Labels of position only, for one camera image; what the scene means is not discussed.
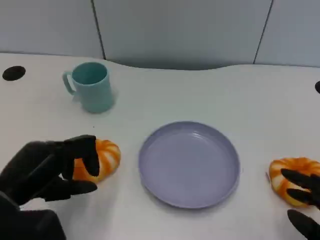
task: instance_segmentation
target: table surface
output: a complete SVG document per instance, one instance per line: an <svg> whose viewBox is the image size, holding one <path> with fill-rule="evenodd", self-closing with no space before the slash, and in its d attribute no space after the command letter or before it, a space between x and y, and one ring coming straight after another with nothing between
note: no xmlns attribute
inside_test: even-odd
<svg viewBox="0 0 320 240"><path fill-rule="evenodd" d="M65 90L62 73L87 57L0 54L0 73L21 65L17 81L0 80L0 168L27 142L92 134L119 145L117 172L98 190L24 209L57 212L69 240L299 240L265 172L282 157L320 161L320 69L236 65L213 70L133 68L105 60L116 104L90 114ZM237 190L218 206L170 207L146 192L138 152L149 134L174 121L217 128L235 146L241 175ZM320 220L315 208L304 213Z"/></svg>

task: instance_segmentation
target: light blue mug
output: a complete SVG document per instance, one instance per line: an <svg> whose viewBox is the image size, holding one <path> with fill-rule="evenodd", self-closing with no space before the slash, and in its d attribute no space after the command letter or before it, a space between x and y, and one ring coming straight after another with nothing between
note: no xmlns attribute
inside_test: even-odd
<svg viewBox="0 0 320 240"><path fill-rule="evenodd" d="M70 86L68 76L72 79L75 90ZM71 95L78 95L82 107L90 113L102 113L114 104L109 72L98 62L85 62L73 71L66 71L62 76L64 85Z"/></svg>

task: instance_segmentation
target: black hole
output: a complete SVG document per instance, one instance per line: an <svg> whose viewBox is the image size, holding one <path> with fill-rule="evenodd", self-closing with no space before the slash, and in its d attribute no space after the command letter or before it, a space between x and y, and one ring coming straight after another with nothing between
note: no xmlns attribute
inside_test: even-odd
<svg viewBox="0 0 320 240"><path fill-rule="evenodd" d="M26 73L26 69L23 66L12 66L7 68L2 77L6 81L15 81L22 78Z"/></svg>

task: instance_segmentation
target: black glove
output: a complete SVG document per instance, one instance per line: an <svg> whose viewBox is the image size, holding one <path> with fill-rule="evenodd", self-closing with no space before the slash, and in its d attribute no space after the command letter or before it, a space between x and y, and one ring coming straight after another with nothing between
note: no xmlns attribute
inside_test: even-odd
<svg viewBox="0 0 320 240"><path fill-rule="evenodd" d="M64 200L96 190L93 182L72 180L76 158L83 159L89 174L99 175L95 136L33 141L20 149L0 174L0 236L3 239L66 239L53 211L20 211L19 205L32 198Z"/></svg>
<svg viewBox="0 0 320 240"><path fill-rule="evenodd" d="M320 209L320 177L311 174L307 176L297 171L289 169L281 169L282 175L290 182L304 188L309 189L310 192L306 192L299 189L289 188L287 193L290 197L308 204L314 205ZM287 211L290 222L294 227L308 240L320 239L320 225L317 224L311 217L308 217L301 212L290 209Z"/></svg>
<svg viewBox="0 0 320 240"><path fill-rule="evenodd" d="M32 198L69 199L97 189L90 181L72 180L74 160L82 158L92 176L99 175L96 137L82 135L65 141L33 141L12 158L0 174L0 191L18 205Z"/></svg>

